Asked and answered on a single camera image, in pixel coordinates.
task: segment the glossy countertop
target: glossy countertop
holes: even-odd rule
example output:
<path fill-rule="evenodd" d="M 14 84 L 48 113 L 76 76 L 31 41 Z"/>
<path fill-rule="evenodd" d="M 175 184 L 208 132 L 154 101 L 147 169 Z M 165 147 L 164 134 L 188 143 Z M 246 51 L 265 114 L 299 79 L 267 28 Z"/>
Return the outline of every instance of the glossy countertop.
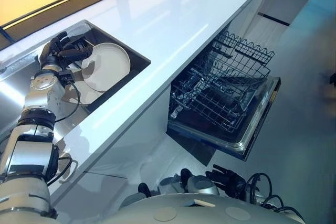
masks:
<path fill-rule="evenodd" d="M 151 60 L 64 137 L 65 151 L 78 162 L 71 177 L 75 181 L 249 1 L 102 0 L 0 51 L 0 61 L 84 19 Z M 52 199 L 70 184 L 52 184 Z"/>

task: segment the lower dishwasher rack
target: lower dishwasher rack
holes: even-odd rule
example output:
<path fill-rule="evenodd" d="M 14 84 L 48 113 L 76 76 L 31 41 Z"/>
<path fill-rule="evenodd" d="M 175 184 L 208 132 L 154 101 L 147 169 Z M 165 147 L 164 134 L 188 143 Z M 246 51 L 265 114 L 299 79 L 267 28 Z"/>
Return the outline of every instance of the lower dishwasher rack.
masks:
<path fill-rule="evenodd" d="M 268 80 L 260 87 L 258 94 L 252 100 L 249 113 L 243 119 L 236 133 L 225 132 L 211 125 L 192 111 L 181 112 L 176 118 L 170 117 L 168 128 L 192 140 L 204 142 L 231 156 L 246 161 L 276 98 L 280 85 L 280 78 L 268 77 Z"/>
<path fill-rule="evenodd" d="M 281 85 L 274 55 L 220 31 L 173 80 L 169 130 L 246 160 Z"/>

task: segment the kitchen sink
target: kitchen sink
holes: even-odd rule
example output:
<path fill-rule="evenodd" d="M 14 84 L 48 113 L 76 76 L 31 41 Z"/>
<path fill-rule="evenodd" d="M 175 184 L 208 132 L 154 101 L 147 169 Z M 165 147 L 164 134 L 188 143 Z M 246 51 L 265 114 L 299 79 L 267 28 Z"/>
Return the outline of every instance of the kitchen sink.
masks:
<path fill-rule="evenodd" d="M 118 44 L 128 53 L 131 68 L 128 75 L 108 91 L 104 92 L 91 104 L 81 105 L 71 117 L 56 123 L 54 129 L 56 141 L 63 138 L 90 113 L 106 102 L 151 63 L 149 59 L 146 59 L 129 46 L 118 41 L 86 20 L 74 24 L 65 29 L 65 31 L 68 33 L 68 37 L 74 45 L 76 43 L 81 43 L 81 46 L 92 46 L 104 42 Z M 0 69 L 0 111 L 2 112 L 0 118 L 0 141 L 10 133 L 13 127 L 15 127 L 21 114 L 24 97 L 29 92 L 30 78 L 40 68 L 38 56 L 40 55 L 44 44 L 50 41 L 53 37 L 54 36 L 51 36 L 35 47 L 30 48 L 29 52 L 16 57 L 16 61 L 11 62 L 5 68 Z M 80 66 L 81 62 L 75 62 L 70 65 L 71 68 L 80 68 Z M 58 116 L 65 116 L 75 108 L 75 104 L 62 101 L 61 108 L 62 115 Z"/>

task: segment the gray floor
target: gray floor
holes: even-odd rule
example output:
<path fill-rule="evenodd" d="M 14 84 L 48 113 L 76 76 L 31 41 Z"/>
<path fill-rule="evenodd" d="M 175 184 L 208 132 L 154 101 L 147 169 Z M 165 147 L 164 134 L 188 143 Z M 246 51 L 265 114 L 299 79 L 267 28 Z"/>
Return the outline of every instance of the gray floor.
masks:
<path fill-rule="evenodd" d="M 247 37 L 277 53 L 269 67 L 282 86 L 247 162 L 215 152 L 205 167 L 193 157 L 176 155 L 164 176 L 183 166 L 194 174 L 212 164 L 248 178 L 269 174 L 274 193 L 295 207 L 307 224 L 333 223 L 336 183 L 335 0 L 310 0 L 286 29 L 265 18 L 255 21 Z M 261 188 L 267 185 L 261 182 Z"/>

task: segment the wire basket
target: wire basket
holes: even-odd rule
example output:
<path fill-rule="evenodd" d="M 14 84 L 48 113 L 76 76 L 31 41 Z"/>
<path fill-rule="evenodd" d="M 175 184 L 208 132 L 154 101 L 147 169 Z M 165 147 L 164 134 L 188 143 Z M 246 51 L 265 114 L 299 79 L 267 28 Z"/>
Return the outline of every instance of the wire basket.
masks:
<path fill-rule="evenodd" d="M 172 82 L 171 117 L 183 110 L 193 110 L 221 129 L 235 131 L 244 116 L 258 87 L 270 70 L 265 67 L 266 56 L 273 52 L 252 54 L 245 43 L 228 32 L 218 34 Z"/>

